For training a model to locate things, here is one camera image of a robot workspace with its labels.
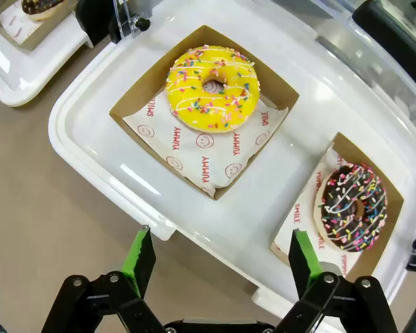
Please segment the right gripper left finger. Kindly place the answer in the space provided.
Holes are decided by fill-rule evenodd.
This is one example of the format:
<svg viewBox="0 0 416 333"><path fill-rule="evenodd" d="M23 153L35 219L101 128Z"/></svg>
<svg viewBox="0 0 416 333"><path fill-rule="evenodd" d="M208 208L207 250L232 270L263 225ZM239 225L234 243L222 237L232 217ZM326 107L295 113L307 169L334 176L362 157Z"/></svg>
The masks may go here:
<svg viewBox="0 0 416 333"><path fill-rule="evenodd" d="M137 233L117 271L91 281L65 278L42 328L43 332L95 332L105 316L116 315L127 332L164 332L144 300L156 262L150 228Z"/></svg>

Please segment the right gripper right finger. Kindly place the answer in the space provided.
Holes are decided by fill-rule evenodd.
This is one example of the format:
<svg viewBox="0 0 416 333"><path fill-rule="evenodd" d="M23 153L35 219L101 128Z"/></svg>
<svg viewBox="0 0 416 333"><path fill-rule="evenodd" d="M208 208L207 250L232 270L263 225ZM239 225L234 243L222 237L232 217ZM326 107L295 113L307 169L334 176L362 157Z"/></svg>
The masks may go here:
<svg viewBox="0 0 416 333"><path fill-rule="evenodd" d="M275 332L315 332L325 317L338 318L346 332L398 331L380 282L324 271L305 231L293 231L288 260L299 300Z"/></svg>

